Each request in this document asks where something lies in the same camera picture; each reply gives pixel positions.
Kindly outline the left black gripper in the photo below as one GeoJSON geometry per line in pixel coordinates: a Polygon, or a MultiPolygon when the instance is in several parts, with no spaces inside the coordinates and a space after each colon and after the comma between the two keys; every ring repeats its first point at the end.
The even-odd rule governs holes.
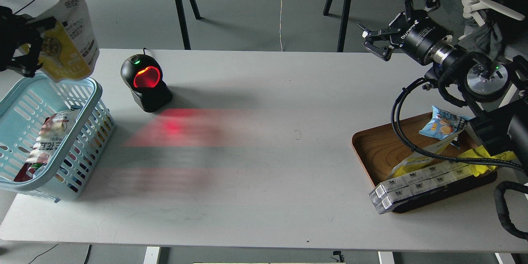
{"type": "Polygon", "coordinates": [[[43,19],[32,16],[19,16],[11,8],[0,7],[0,70],[15,71],[26,78],[33,78],[42,67],[38,56],[42,47],[41,34],[55,27],[54,17],[43,19]],[[13,57],[15,51],[24,44],[29,44],[29,52],[13,57]]]}

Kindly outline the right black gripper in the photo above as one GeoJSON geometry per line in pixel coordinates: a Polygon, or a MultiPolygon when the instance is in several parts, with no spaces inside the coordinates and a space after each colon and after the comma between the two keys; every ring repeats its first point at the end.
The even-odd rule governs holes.
{"type": "Polygon", "coordinates": [[[424,0],[426,12],[414,12],[413,0],[404,1],[404,13],[398,14],[389,23],[389,27],[377,31],[369,30],[358,23],[362,29],[363,46],[383,61],[389,61],[395,49],[401,49],[422,66],[432,62],[429,51],[440,40],[453,37],[453,31],[436,23],[426,12],[432,12],[441,6],[440,0],[424,0]]]}

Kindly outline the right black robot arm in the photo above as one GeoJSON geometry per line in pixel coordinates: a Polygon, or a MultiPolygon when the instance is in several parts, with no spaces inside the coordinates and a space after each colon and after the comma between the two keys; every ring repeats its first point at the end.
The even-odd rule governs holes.
{"type": "Polygon", "coordinates": [[[521,55],[498,65],[485,54],[469,52],[449,42],[451,32],[430,18],[440,0],[403,0],[404,10],[387,28],[363,30],[364,48],[388,61],[395,49],[402,50],[422,66],[432,64],[424,77],[403,88],[391,111],[397,137],[411,151],[448,161],[507,167],[527,173],[527,61],[521,55]],[[518,164],[490,158],[454,158],[430,153],[412,143],[400,125],[400,110],[417,87],[436,88],[454,106],[467,106],[474,114],[469,127],[493,156],[512,151],[518,164]]]}

